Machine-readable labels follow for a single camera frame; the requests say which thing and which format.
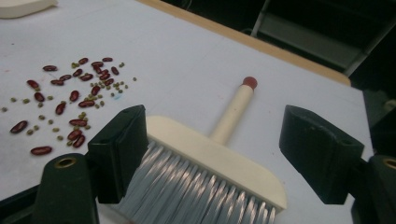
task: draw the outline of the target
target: gray bristle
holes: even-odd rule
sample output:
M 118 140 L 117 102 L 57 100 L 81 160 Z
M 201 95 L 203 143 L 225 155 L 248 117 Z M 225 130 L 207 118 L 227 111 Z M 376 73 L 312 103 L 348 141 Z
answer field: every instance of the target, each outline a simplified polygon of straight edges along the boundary
M 274 223 L 276 210 L 150 142 L 125 198 L 125 217 L 149 223 Z

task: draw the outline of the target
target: table surface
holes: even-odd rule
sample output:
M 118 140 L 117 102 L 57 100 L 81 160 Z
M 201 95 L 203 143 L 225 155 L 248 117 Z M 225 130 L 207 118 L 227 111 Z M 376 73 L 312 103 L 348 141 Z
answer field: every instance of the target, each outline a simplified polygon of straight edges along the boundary
M 57 7 L 0 20 L 0 36 L 0 106 L 8 108 L 0 113 L 0 200 L 38 184 L 44 165 L 51 159 L 87 152 L 85 145 L 73 149 L 65 140 L 56 140 L 57 135 L 70 133 L 68 121 L 82 111 L 92 126 L 84 131 L 88 140 L 119 111 L 132 105 L 144 105 L 148 116 L 166 116 L 209 135 L 242 79 L 253 76 L 259 86 L 228 147 L 266 167 L 284 184 L 288 209 L 276 217 L 276 223 L 352 222 L 353 199 L 348 197 L 346 205 L 322 204 L 277 143 L 285 105 L 297 105 L 361 141 L 367 160 L 372 146 L 362 93 L 328 79 L 328 75 L 318 76 L 309 66 L 295 65 L 296 61 L 290 62 L 292 55 L 280 60 L 279 53 L 265 53 L 132 0 L 60 0 Z M 115 79 L 124 81 L 129 89 L 115 97 L 110 96 L 114 90 L 101 90 L 106 104 L 99 109 L 67 103 L 65 112 L 55 115 L 56 105 L 68 102 L 72 90 L 85 96 L 91 87 L 78 78 L 67 80 L 62 87 L 50 85 L 50 81 L 73 73 L 70 64 L 80 58 L 92 62 L 106 56 L 114 58 L 107 68 L 125 63 Z M 42 67 L 47 64 L 55 64 L 59 70 L 44 72 Z M 92 71 L 87 64 L 81 67 Z M 54 100 L 38 108 L 34 91 L 26 85 L 28 79 L 36 80 L 42 93 Z M 11 103 L 11 97 L 18 102 Z M 23 104 L 24 98 L 31 102 Z M 39 115 L 47 119 L 39 120 Z M 10 128 L 24 119 L 29 120 L 28 128 L 39 125 L 40 129 L 30 136 L 11 134 Z M 48 125 L 48 119 L 54 124 Z M 53 127 L 61 130 L 53 133 Z M 30 154 L 32 147 L 43 145 L 51 145 L 53 151 L 41 157 Z

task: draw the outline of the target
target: brush handle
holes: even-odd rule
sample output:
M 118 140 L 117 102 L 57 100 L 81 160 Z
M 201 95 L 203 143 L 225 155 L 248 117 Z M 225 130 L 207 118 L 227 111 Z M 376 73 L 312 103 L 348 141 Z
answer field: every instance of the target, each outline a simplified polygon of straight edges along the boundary
M 256 87 L 256 78 L 245 77 L 212 134 L 210 134 L 210 139 L 224 146 L 227 144 L 238 121 L 248 107 L 248 103 Z

